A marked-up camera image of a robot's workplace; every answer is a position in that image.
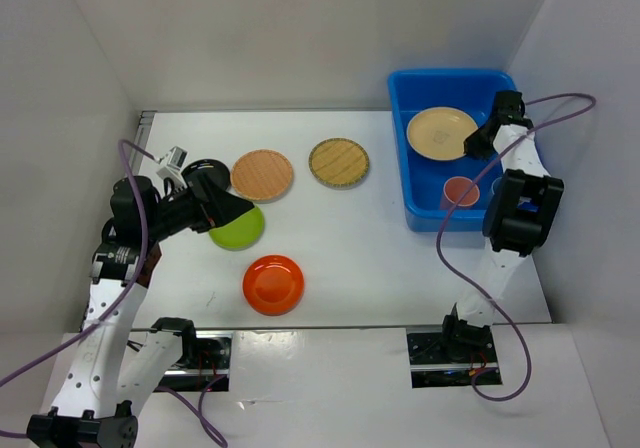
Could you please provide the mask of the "beige round plate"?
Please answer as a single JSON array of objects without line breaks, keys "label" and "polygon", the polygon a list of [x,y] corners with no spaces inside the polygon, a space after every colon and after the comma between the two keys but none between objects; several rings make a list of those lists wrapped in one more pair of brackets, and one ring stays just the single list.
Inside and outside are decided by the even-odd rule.
[{"label": "beige round plate", "polygon": [[447,162],[465,156],[464,142],[477,130],[477,123],[464,111],[435,107],[417,113],[408,123],[406,136],[418,155]]}]

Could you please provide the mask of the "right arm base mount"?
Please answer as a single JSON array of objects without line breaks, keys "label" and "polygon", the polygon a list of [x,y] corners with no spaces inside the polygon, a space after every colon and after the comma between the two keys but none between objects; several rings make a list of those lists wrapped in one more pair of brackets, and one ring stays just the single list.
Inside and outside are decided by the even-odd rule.
[{"label": "right arm base mount", "polygon": [[470,386],[479,375],[477,385],[501,385],[498,357],[490,338],[482,348],[449,353],[436,331],[406,331],[410,377],[413,389]]}]

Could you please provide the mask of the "pink plastic cup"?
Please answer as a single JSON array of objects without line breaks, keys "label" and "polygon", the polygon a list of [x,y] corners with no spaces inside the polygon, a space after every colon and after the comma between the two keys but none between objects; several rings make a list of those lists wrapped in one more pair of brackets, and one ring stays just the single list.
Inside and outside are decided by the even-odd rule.
[{"label": "pink plastic cup", "polygon": [[469,178],[455,176],[443,185],[439,208],[449,210],[455,203],[459,209],[471,209],[480,199],[480,190]]}]

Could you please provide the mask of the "orange round plate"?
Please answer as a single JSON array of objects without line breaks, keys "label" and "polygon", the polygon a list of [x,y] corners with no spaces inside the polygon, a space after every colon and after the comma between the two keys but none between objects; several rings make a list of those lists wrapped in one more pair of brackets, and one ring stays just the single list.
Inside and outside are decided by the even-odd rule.
[{"label": "orange round plate", "polygon": [[300,267],[283,255],[266,255],[246,270],[242,291],[256,312],[281,316],[292,311],[303,297],[304,275]]}]

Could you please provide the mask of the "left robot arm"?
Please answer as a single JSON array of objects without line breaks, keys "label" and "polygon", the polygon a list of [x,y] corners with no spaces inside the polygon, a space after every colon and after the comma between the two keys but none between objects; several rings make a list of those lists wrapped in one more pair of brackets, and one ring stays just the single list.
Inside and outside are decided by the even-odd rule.
[{"label": "left robot arm", "polygon": [[185,229],[206,233],[243,221],[255,205],[196,171],[161,197],[151,180],[118,181],[112,217],[93,255],[86,318],[67,377],[26,435],[39,447],[131,447],[141,411],[173,365],[192,365],[199,343],[192,321],[164,317],[149,329],[130,363],[122,363],[134,319],[161,256],[159,244]]}]

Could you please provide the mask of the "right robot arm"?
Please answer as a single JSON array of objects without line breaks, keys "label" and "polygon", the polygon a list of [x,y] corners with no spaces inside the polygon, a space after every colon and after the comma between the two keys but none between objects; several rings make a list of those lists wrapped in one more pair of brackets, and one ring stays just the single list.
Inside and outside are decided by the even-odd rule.
[{"label": "right robot arm", "polygon": [[522,94],[496,93],[487,121],[464,141],[464,153],[487,161],[501,153],[502,175],[486,209],[485,250],[471,287],[443,321],[438,348],[443,357],[462,362],[491,338],[496,308],[515,271],[546,241],[564,191],[564,183],[544,168],[525,115]]}]

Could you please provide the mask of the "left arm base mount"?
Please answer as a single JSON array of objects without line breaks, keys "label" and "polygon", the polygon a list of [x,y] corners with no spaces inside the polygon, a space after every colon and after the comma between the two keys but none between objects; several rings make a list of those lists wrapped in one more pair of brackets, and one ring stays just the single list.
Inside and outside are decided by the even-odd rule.
[{"label": "left arm base mount", "polygon": [[180,393],[229,390],[232,331],[198,331],[196,354],[165,372],[159,385]]}]

